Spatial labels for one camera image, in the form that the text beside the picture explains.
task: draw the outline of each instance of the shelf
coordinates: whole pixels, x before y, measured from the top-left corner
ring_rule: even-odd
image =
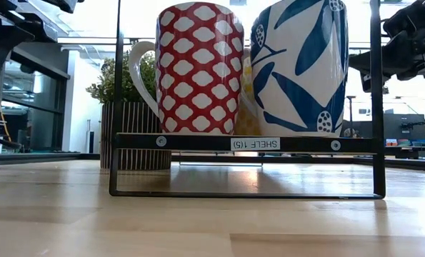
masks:
[[[278,149],[240,148],[232,147],[237,141],[276,140]],[[183,136],[166,135],[162,133],[117,133],[116,147],[124,149],[171,150],[171,151],[265,151],[284,153],[312,154],[366,154],[376,152],[373,139],[362,138],[289,138],[289,137],[259,137],[259,136]]]

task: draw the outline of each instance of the red mug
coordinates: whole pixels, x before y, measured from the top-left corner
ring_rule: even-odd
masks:
[[[157,101],[141,80],[139,62],[147,51],[155,51]],[[160,13],[156,43],[134,45],[129,70],[164,133],[232,134],[243,57],[244,28],[233,12],[217,4],[191,2]]]

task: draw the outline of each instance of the white mug handle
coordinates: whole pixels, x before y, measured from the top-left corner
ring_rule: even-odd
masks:
[[[141,79],[141,58],[148,51],[155,51],[154,43],[149,41],[142,41],[135,44],[129,53],[128,68],[131,80],[133,81],[137,91],[141,94],[142,99],[147,103],[155,115],[158,116],[158,104],[147,91],[147,88]]]
[[[250,57],[250,48],[244,49],[244,60],[247,59],[247,57]],[[247,107],[250,113],[256,117],[256,106],[250,101],[249,97],[247,97],[243,86],[241,87],[241,100],[244,102],[244,105]]]

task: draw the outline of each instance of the metal frame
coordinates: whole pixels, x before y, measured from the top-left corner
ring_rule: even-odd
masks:
[[[365,153],[373,156],[374,192],[370,194],[319,195],[273,193],[189,193],[119,191],[118,149],[163,149],[193,151],[230,151],[231,138],[240,136],[178,136],[163,134],[120,133],[121,131],[121,77],[123,68],[124,35],[120,28],[121,0],[118,1],[117,42],[115,65],[114,120],[109,193],[112,196],[194,197],[194,198],[309,198],[309,199],[383,199],[386,195],[384,163],[384,114],[382,97],[382,56],[380,0],[371,0],[371,96],[373,138],[280,138],[280,152],[291,153]]]

